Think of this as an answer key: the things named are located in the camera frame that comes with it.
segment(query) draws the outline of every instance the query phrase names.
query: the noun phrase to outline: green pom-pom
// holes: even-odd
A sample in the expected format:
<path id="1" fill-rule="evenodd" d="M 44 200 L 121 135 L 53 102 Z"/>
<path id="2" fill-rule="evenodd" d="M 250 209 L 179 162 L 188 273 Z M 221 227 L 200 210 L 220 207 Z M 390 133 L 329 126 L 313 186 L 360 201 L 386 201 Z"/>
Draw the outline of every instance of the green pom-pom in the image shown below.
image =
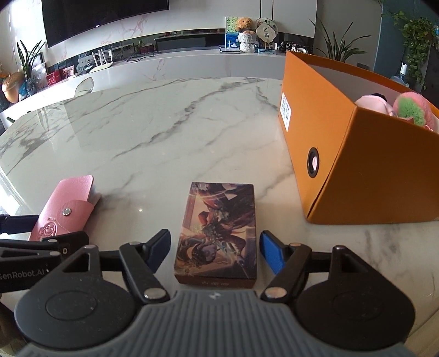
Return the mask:
<path id="1" fill-rule="evenodd" d="M 398 102 L 398 116 L 400 118 L 411 118 L 413 122 L 423 127 L 425 125 L 424 111 L 415 103 L 412 98 L 400 98 Z"/>

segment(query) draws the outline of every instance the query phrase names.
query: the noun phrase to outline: black grommet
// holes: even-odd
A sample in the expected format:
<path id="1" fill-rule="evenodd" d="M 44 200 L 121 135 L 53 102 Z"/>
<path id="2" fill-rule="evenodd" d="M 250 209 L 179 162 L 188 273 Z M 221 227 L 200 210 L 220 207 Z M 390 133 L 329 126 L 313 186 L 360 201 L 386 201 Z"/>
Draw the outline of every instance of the black grommet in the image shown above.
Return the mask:
<path id="1" fill-rule="evenodd" d="M 308 175 L 311 178 L 317 176 L 320 166 L 319 152 L 316 148 L 311 148 L 308 153 Z"/>

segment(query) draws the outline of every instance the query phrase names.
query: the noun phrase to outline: pink plush toy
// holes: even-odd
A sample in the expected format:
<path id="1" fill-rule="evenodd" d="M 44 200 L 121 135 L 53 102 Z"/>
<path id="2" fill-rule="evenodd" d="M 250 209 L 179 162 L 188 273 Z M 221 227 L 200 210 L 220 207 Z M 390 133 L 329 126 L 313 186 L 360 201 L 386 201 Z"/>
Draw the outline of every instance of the pink plush toy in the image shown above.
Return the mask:
<path id="1" fill-rule="evenodd" d="M 431 131 L 437 130 L 430 103 L 416 92 L 400 94 L 393 104 L 393 109 L 400 118 Z"/>
<path id="2" fill-rule="evenodd" d="M 360 108 L 373 110 L 378 113 L 394 116 L 395 112 L 393 107 L 387 103 L 384 96 L 378 94 L 363 95 L 359 100 L 355 102 Z"/>

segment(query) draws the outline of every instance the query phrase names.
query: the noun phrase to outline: brown stuffed animal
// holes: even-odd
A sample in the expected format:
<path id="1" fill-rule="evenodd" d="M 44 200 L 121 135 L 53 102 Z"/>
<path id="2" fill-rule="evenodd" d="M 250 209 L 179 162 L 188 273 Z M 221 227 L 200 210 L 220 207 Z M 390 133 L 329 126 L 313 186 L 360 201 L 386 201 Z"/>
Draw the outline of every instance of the brown stuffed animal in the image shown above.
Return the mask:
<path id="1" fill-rule="evenodd" d="M 235 25 L 235 30 L 238 32 L 240 32 L 242 30 L 253 29 L 253 28 L 254 28 L 253 20 L 249 17 L 239 18 L 238 22 Z"/>

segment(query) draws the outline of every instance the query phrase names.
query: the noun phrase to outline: blue-gray wall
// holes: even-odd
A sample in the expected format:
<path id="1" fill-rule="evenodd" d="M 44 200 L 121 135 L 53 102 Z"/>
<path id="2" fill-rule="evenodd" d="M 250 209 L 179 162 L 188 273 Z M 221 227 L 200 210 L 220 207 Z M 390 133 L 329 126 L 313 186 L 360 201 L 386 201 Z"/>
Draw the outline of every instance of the blue-gray wall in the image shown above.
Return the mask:
<path id="1" fill-rule="evenodd" d="M 408 18 L 428 18 L 439 25 L 439 18 L 422 0 L 384 0 L 383 14 L 404 11 Z M 385 77 L 399 73 L 404 54 L 404 38 L 389 16 L 381 20 L 380 40 L 374 71 Z"/>

